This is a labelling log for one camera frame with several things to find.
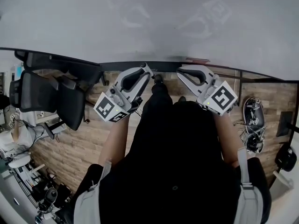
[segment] black mesh chair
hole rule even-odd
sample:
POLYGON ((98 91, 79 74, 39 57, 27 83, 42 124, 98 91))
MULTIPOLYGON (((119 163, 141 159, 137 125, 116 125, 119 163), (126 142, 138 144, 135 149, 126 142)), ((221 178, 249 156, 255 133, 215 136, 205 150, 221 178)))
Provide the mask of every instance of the black mesh chair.
POLYGON ((15 51, 14 56, 23 61, 24 69, 29 71, 50 69, 69 72, 78 78, 78 81, 85 81, 90 85, 98 83, 103 78, 99 65, 78 59, 25 51, 15 51))
POLYGON ((52 126, 44 123, 52 139, 55 128, 65 123, 72 130, 77 130, 82 118, 85 120, 85 93, 65 76, 46 79, 25 70, 19 80, 11 82, 9 99, 11 105, 21 112, 56 111, 61 121, 52 126))

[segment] wood panel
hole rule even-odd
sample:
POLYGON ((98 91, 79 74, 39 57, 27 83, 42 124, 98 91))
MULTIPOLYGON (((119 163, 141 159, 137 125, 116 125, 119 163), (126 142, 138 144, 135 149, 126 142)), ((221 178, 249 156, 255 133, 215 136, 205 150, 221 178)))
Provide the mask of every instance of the wood panel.
MULTIPOLYGON (((212 68, 212 70, 222 74, 239 75, 239 72, 234 70, 220 68, 212 68)), ((118 74, 119 72, 105 73, 110 83, 114 82, 118 74)), ((178 80, 175 73, 162 73, 162 75, 173 102, 176 102, 182 95, 186 96, 187 100, 196 100, 196 97, 178 80)), ((225 80, 238 93, 239 80, 231 78, 225 78, 225 80)), ((142 105, 150 98, 152 85, 153 80, 149 82, 142 95, 142 105)), ((295 111, 296 89, 297 86, 294 84, 244 84, 242 88, 242 100, 250 96, 256 96, 261 99, 264 105, 267 123, 266 145, 258 157, 262 162, 268 182, 272 180, 272 173, 277 169, 274 159, 280 148, 279 143, 289 139, 289 136, 276 138, 280 113, 282 111, 295 111)), ((106 90, 107 87, 103 86, 102 83, 96 84, 88 99, 95 103, 101 92, 106 90)), ((138 109, 138 112, 142 113, 142 106, 138 109)), ((88 167, 97 162, 102 145, 111 127, 111 124, 103 122, 91 107, 86 106, 85 113, 91 121, 89 124, 82 123, 77 131, 67 128, 66 131, 58 135, 57 140, 45 138, 32 147, 32 158, 35 163, 37 165, 44 163, 46 168, 50 168, 57 175, 57 182, 63 182, 73 192, 76 191, 88 167)), ((234 107, 230 118, 233 122, 242 120, 242 108, 234 107)), ((139 121, 140 117, 133 113, 129 121, 126 153, 131 147, 139 121)))

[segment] backpack strap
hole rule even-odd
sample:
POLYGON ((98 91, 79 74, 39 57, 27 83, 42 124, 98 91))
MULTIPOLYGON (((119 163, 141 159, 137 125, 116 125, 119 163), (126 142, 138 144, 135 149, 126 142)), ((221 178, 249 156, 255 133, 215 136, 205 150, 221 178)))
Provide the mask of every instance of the backpack strap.
POLYGON ((88 191, 82 193, 76 201, 74 211, 74 224, 100 224, 99 192, 100 181, 110 172, 111 162, 106 161, 102 175, 97 184, 94 184, 88 191))
POLYGON ((246 147, 238 150, 241 169, 241 193, 234 224, 260 224, 263 215, 263 198, 259 189, 249 181, 246 147))

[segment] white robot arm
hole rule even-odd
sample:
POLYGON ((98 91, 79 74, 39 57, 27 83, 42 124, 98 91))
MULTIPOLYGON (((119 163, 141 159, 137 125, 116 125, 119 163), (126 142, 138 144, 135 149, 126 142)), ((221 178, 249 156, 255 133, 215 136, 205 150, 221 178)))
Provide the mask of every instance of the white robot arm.
POLYGON ((138 109, 151 77, 154 78, 154 74, 145 62, 123 71, 106 93, 100 95, 93 109, 105 121, 120 121, 138 109))
POLYGON ((177 69, 178 78, 197 96, 197 103, 203 108, 222 116, 229 110, 237 96, 229 84, 222 82, 209 68, 203 65, 186 65, 177 69), (196 83, 187 75, 196 77, 196 83))

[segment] cable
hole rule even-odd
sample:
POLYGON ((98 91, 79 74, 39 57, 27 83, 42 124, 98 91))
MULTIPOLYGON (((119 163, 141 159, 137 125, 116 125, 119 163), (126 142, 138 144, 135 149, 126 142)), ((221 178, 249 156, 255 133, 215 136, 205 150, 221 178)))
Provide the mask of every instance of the cable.
POLYGON ((60 140, 59 140, 59 138, 58 138, 58 133, 56 134, 56 141, 58 142, 58 143, 60 143, 60 140))
POLYGON ((141 118, 141 115, 139 114, 139 112, 137 112, 137 110, 135 110, 135 113, 138 114, 140 116, 140 118, 141 118))
POLYGON ((21 120, 21 119, 15 119, 15 121, 18 121, 19 123, 23 122, 23 120, 21 120))
POLYGON ((245 126, 245 127, 252 127, 252 125, 246 125, 246 124, 234 124, 234 126, 236 125, 241 125, 241 126, 245 126))
POLYGON ((255 132, 257 135, 258 135, 257 132, 260 132, 261 130, 264 130, 263 128, 259 128, 258 130, 254 131, 252 128, 250 128, 250 126, 248 128, 251 129, 253 132, 255 132))
POLYGON ((244 129, 239 129, 237 132, 239 132, 239 131, 242 131, 242 133, 240 134, 240 136, 245 133, 244 129))
POLYGON ((248 124, 242 123, 242 121, 243 121, 243 120, 241 120, 241 119, 240 119, 240 120, 237 120, 237 121, 235 121, 235 122, 234 122, 234 126, 236 126, 236 125, 241 125, 241 126, 250 126, 250 125, 248 125, 248 124))

